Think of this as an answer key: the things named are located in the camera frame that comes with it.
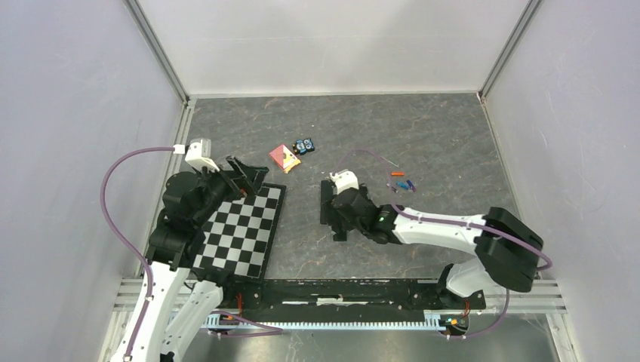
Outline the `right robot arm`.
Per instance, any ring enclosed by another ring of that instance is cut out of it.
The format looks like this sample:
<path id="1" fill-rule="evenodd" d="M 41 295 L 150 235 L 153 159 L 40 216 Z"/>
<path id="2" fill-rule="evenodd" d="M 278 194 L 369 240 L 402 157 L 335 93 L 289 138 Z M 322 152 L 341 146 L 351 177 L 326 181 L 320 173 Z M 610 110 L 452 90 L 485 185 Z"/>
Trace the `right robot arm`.
<path id="1" fill-rule="evenodd" d="M 441 273 L 435 295 L 446 308 L 486 287 L 518 293 L 533 287 L 543 240 L 502 207 L 491 207 L 486 214 L 451 216 L 401 205 L 377 206 L 363 184 L 324 179 L 320 190 L 320 223 L 331 227 L 335 241 L 346 241 L 356 230 L 378 244 L 430 245 L 472 256 Z"/>

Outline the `blue battery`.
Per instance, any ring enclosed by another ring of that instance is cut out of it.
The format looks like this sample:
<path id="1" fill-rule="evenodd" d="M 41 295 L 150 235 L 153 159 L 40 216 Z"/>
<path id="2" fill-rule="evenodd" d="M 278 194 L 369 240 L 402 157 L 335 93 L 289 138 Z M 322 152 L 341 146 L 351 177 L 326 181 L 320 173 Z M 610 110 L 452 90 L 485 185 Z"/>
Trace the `blue battery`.
<path id="1" fill-rule="evenodd" d="M 396 182 L 395 184 L 396 184 L 398 187 L 400 187 L 400 188 L 402 188 L 402 189 L 404 189 L 404 190 L 411 190 L 411 187 L 410 187 L 408 184 L 406 184 L 406 183 L 403 183 L 403 182 L 399 182 L 399 181 L 398 181 L 398 182 Z"/>

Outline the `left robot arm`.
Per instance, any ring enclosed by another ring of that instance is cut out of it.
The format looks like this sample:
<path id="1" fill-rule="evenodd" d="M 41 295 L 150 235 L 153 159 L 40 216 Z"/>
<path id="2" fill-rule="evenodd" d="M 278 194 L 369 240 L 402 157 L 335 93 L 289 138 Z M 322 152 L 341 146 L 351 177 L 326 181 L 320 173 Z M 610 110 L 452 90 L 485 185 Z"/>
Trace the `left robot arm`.
<path id="1" fill-rule="evenodd" d="M 216 271 L 210 281 L 198 278 L 186 304 L 170 316 L 205 242 L 205 223 L 223 203 L 257 195 L 269 172 L 232 156 L 226 161 L 228 170 L 210 158 L 196 158 L 190 171 L 168 178 L 143 257 L 140 295 L 112 361 L 180 361 L 210 312 L 236 300 L 230 273 Z"/>

